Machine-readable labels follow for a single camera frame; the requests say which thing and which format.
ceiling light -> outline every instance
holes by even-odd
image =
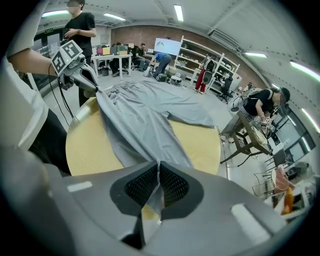
[[[313,118],[311,117],[311,115],[310,115],[304,108],[302,108],[301,110],[302,110],[302,112],[306,115],[306,117],[309,119],[309,121],[312,123],[312,125],[313,125],[313,127],[315,128],[316,132],[317,132],[318,134],[320,134],[320,128],[319,128],[319,126],[317,125],[316,121],[313,120]]]
[[[174,5],[174,9],[175,9],[178,21],[183,22],[184,16],[182,15],[182,7],[180,5]]]
[[[279,86],[276,86],[274,83],[272,83],[272,86],[279,89]]]
[[[59,14],[68,14],[69,12],[67,10],[54,10],[54,11],[48,11],[42,14],[42,18],[49,17],[53,15],[59,15]]]
[[[245,54],[248,55],[248,56],[267,58],[267,56],[265,54],[262,54],[262,53],[246,52]]]
[[[305,145],[305,147],[306,147],[306,150],[308,150],[308,152],[310,152],[310,151],[311,151],[311,149],[310,149],[310,147],[309,147],[309,145],[308,145],[308,143],[307,143],[307,141],[306,141],[305,137],[302,137],[302,140],[303,140],[303,143],[304,143],[304,145]]]
[[[118,17],[116,15],[112,15],[112,14],[109,14],[109,13],[105,13],[104,16],[107,16],[107,17],[110,17],[110,18],[114,18],[114,19],[117,19],[117,20],[120,20],[120,21],[125,21],[126,19],[125,18],[121,18],[121,17]]]
[[[307,73],[308,75],[312,76],[313,78],[315,78],[318,82],[320,82],[320,75],[317,74],[316,72],[314,72],[313,70],[305,67],[305,66],[302,66],[294,61],[290,61],[290,64],[292,67],[295,67],[296,69],[298,70],[301,70],[305,73]]]
[[[289,120],[291,121],[291,123],[294,125],[294,126],[297,126],[296,123],[292,120],[292,118],[290,116],[287,116],[289,118]]]

white shelving unit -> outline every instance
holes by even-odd
[[[192,49],[183,47],[184,43],[186,43]],[[196,68],[198,68],[198,66],[195,67],[195,64],[200,65],[202,60],[206,57],[206,55],[203,53],[211,54],[215,56],[214,62],[216,63],[216,68],[214,70],[213,75],[216,77],[215,83],[217,85],[219,86],[222,85],[220,79],[221,78],[226,79],[228,77],[228,73],[232,74],[232,77],[233,77],[235,73],[238,71],[240,64],[236,64],[230,59],[226,58],[224,53],[219,53],[200,43],[185,39],[184,36],[182,36],[182,39],[181,39],[181,48],[180,48],[179,55],[176,56],[175,58],[174,67],[190,73],[190,75],[187,75],[186,78],[192,80],[193,74]],[[187,61],[188,62],[187,65],[191,64],[194,67],[189,67],[189,66],[186,66],[185,64],[180,66],[179,65],[180,61]],[[197,72],[195,79],[191,81],[191,83],[197,81],[198,79],[197,75],[199,73],[200,72]]]

black mesh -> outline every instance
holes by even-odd
[[[189,191],[189,184],[186,180],[166,167],[161,167],[160,184],[164,191],[164,206],[168,207],[179,201]]]
[[[143,207],[158,183],[158,167],[154,166],[125,185],[125,193]]]

man in black shirt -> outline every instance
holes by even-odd
[[[135,48],[135,53],[133,54],[132,62],[135,65],[139,65],[140,72],[143,72],[144,70],[146,70],[150,63],[150,60],[144,58],[144,55],[146,54],[145,47],[146,45],[142,43],[140,47]]]
[[[85,61],[88,65],[91,63],[92,46],[91,38],[97,35],[95,16],[89,12],[82,12],[85,0],[70,0],[67,3],[68,12],[72,19],[64,27],[64,37],[73,40],[83,50]],[[84,90],[79,88],[80,107],[87,101],[84,96]]]
[[[278,105],[285,105],[290,100],[290,91],[286,88],[264,89],[257,94],[250,95],[244,101],[240,108],[249,121],[253,121],[257,116],[260,117],[261,129],[265,130],[267,123],[266,118],[270,116],[274,108]],[[239,116],[236,114],[221,132],[221,139],[225,141],[233,132],[241,129]]]

cap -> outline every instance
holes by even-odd
[[[281,93],[281,104],[285,104],[290,100],[290,91],[287,88],[281,87],[279,88]]]

